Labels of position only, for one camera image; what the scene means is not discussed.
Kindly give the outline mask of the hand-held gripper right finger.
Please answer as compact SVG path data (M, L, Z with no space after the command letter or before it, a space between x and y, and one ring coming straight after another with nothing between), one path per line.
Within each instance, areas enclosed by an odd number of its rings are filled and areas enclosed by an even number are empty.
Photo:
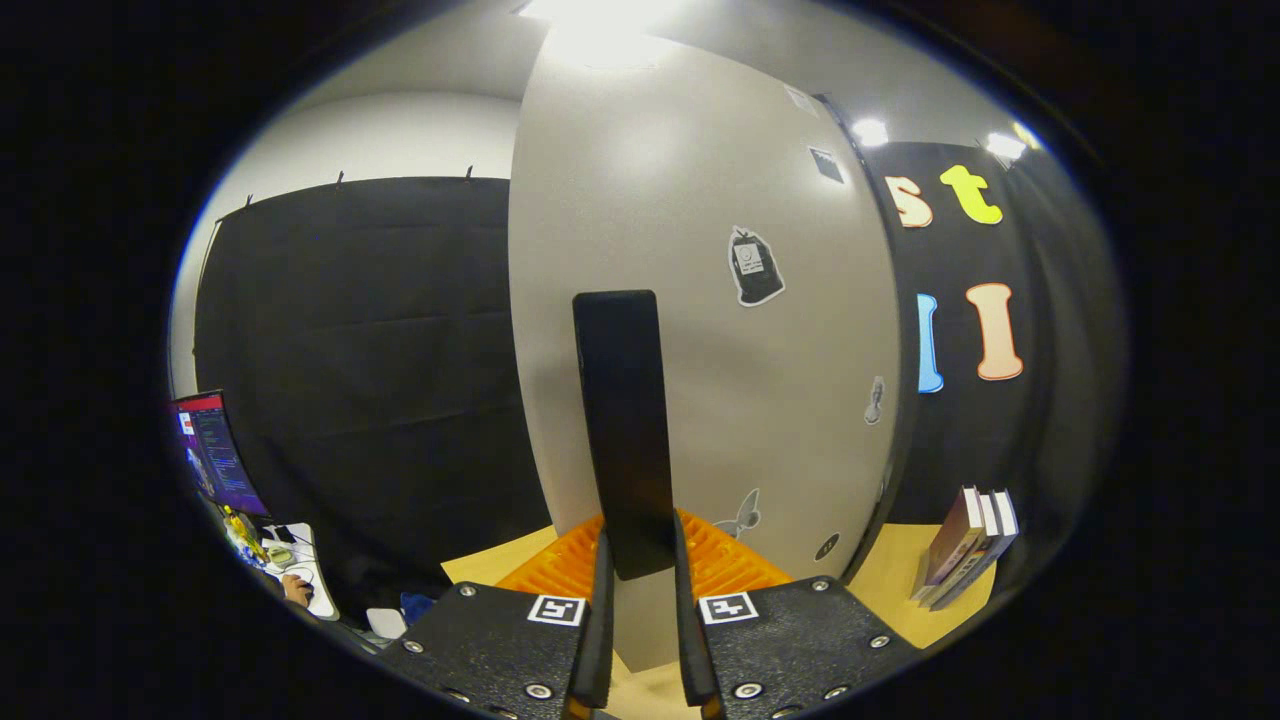
M678 670L700 717L815 717L923 659L837 578L763 587L733 538L680 510L673 527Z

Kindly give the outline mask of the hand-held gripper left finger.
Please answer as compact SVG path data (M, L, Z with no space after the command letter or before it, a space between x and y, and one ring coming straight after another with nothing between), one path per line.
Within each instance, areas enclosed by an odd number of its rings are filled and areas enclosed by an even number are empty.
M594 719L609 703L614 568L602 515L494 585L451 587L379 661L495 719Z

